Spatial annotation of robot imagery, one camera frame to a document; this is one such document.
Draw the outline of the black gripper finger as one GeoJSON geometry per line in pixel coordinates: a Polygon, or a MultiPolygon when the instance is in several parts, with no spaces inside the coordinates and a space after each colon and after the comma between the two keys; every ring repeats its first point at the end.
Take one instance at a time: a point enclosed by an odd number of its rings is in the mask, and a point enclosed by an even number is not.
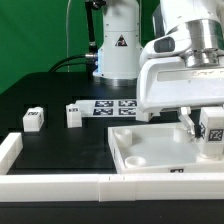
{"type": "Polygon", "coordinates": [[[195,137],[195,124],[190,118],[191,108],[190,107],[180,107],[177,111],[178,119],[187,129],[187,134],[191,137],[195,137]]]}

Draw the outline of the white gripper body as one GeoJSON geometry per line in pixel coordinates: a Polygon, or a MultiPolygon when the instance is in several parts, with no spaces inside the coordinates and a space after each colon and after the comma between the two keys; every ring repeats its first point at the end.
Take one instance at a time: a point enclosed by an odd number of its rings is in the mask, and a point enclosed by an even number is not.
{"type": "Polygon", "coordinates": [[[224,103],[224,57],[212,67],[187,68],[180,57],[147,61],[137,82],[143,113],[224,103]]]}

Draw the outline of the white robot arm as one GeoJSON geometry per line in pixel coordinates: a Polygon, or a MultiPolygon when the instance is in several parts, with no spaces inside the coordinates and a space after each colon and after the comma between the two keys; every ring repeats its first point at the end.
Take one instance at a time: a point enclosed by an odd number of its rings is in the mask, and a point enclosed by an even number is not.
{"type": "Polygon", "coordinates": [[[137,0],[86,0],[103,10],[104,41],[96,49],[96,81],[136,86],[141,121],[176,110],[190,135],[193,108],[224,103],[222,0],[160,0],[156,38],[140,44],[137,0]]]}

